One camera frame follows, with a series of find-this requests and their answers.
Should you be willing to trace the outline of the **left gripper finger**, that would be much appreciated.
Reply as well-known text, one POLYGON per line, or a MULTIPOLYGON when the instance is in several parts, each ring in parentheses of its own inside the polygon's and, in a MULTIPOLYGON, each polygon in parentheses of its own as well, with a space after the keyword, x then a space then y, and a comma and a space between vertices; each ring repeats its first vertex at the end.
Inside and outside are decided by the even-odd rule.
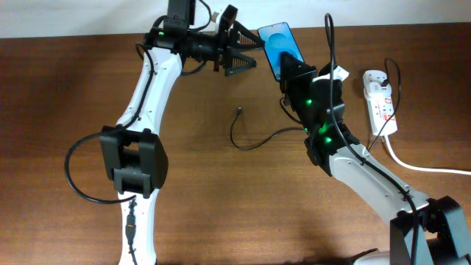
POLYGON ((250 50, 261 49, 265 42, 245 26, 235 21, 230 30, 230 46, 235 49, 250 50))
POLYGON ((224 54, 224 75, 232 76, 242 71, 256 68, 257 62, 253 57, 246 56, 240 49, 229 49, 224 54))

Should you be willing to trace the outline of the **blue Samsung Galaxy smartphone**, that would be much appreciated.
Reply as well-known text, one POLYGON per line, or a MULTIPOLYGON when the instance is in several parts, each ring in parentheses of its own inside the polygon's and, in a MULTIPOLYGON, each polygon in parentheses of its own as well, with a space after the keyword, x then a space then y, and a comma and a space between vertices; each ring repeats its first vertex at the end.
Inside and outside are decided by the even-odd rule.
POLYGON ((258 36, 264 41, 264 52, 277 82, 280 81, 281 54, 288 52, 296 59, 304 61, 297 42, 286 22, 263 26, 257 30, 258 36))

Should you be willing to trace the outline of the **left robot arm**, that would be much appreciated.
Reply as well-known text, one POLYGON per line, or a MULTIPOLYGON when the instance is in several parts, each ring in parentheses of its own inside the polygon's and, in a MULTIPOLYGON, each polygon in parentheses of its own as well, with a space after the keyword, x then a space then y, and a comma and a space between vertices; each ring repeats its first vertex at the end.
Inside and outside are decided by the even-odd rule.
POLYGON ((174 83, 184 77, 185 60, 192 58, 227 76, 256 67, 246 51, 264 42, 236 20, 237 8, 228 5, 205 34, 194 27, 194 1, 170 1, 136 48, 143 67, 138 84, 114 127, 102 129, 100 144, 107 177, 118 193, 122 215, 120 264, 156 264, 155 206, 169 160, 159 134, 163 113, 174 83))

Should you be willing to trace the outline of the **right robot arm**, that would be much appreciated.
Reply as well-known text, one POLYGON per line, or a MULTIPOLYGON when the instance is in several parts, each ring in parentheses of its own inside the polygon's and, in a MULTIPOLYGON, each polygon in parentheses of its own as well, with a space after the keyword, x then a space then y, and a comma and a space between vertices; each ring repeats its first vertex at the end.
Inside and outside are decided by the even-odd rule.
POLYGON ((367 250, 344 264, 469 264, 470 232, 461 206, 433 199, 381 165, 348 130, 342 83, 294 55, 280 55, 280 89, 300 118, 315 166, 349 186, 388 225, 389 249, 367 250))

